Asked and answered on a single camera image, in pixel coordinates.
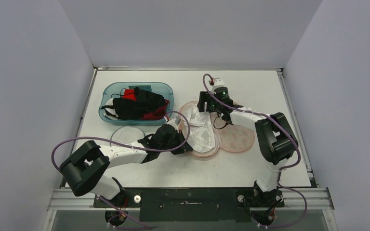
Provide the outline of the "peach floral padded bra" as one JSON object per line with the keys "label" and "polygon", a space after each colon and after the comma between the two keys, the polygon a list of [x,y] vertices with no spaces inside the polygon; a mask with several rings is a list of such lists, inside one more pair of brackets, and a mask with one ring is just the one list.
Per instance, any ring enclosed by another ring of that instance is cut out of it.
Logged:
{"label": "peach floral padded bra", "polygon": [[[183,114],[184,108],[188,104],[196,104],[197,101],[190,101],[184,104],[179,112]],[[197,153],[194,150],[189,154],[197,158],[208,158],[217,154],[220,150],[224,150],[229,153],[242,153],[249,150],[255,141],[255,132],[249,128],[238,125],[228,125],[222,119],[217,117],[216,113],[209,113],[211,118],[211,123],[213,126],[213,131],[215,133],[215,148],[207,153]],[[186,122],[181,121],[181,128],[186,136],[190,129]]]}

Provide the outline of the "white satin bra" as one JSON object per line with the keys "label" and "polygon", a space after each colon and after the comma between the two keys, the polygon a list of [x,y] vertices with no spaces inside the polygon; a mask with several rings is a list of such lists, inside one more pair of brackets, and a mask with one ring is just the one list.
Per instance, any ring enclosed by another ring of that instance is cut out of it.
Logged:
{"label": "white satin bra", "polygon": [[215,133],[208,112],[199,112],[196,104],[188,104],[183,114],[190,124],[188,143],[195,152],[207,153],[216,146]]}

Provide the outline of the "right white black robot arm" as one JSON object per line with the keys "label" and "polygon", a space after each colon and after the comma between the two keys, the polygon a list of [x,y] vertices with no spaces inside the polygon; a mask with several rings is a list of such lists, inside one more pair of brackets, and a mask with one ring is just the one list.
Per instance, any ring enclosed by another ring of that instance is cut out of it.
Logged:
{"label": "right white black robot arm", "polygon": [[266,206],[272,201],[271,192],[279,187],[281,172],[289,168],[287,161],[298,149],[285,115],[257,113],[235,104],[227,87],[218,87],[213,92],[201,91],[197,106],[200,112],[216,113],[226,125],[238,125],[256,132],[265,162],[254,183],[253,200],[258,206]]}

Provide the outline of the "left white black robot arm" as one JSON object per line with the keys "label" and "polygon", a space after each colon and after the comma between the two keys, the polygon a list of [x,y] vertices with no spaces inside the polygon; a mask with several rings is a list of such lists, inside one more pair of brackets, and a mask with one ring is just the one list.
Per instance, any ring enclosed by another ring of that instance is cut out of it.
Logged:
{"label": "left white black robot arm", "polygon": [[182,131],[166,123],[154,134],[121,146],[101,146],[88,140],[60,165],[59,171],[75,196],[93,193],[105,198],[112,207],[119,207],[124,202],[124,188],[116,178],[104,175],[107,169],[148,163],[162,152],[177,155],[191,151]]}

